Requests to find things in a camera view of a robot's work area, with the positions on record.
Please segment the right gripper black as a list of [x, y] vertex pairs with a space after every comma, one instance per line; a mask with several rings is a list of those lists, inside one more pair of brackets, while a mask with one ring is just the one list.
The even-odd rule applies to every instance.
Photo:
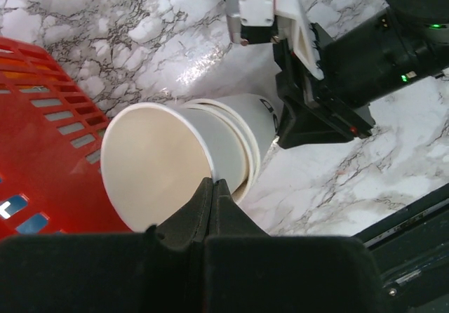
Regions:
[[273, 47], [281, 68], [276, 88], [283, 102], [279, 143], [284, 149], [368, 138], [375, 125], [369, 104], [374, 71], [368, 65], [374, 23], [366, 21], [339, 39], [317, 23], [313, 43], [324, 78], [315, 78], [282, 41]]

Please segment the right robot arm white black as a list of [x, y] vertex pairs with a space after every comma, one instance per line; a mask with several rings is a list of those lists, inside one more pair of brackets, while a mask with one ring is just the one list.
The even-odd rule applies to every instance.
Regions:
[[387, 7], [339, 39], [311, 26], [323, 79], [315, 79], [286, 42], [275, 44], [283, 101], [279, 146], [368, 138], [371, 102], [448, 68], [448, 0], [385, 0]]

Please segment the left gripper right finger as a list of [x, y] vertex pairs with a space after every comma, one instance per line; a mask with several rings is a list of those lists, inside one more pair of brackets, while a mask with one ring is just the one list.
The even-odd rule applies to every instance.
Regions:
[[211, 243], [240, 243], [267, 239], [269, 235], [261, 229], [233, 200], [225, 180], [213, 182], [207, 178], [210, 187], [210, 212], [208, 235]]

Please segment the white paper cup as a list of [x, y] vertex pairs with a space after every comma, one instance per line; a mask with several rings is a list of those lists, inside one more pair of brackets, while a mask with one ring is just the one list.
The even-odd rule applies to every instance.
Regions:
[[114, 210], [143, 232], [182, 208], [204, 178], [235, 192], [251, 164], [237, 132], [211, 112], [142, 102], [108, 125], [100, 167]]

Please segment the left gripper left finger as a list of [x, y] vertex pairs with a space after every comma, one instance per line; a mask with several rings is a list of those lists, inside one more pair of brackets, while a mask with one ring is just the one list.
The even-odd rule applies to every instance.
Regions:
[[192, 198], [160, 225], [149, 227], [147, 236], [170, 250], [186, 250], [194, 241], [201, 242], [208, 231], [213, 189], [213, 180], [204, 178]]

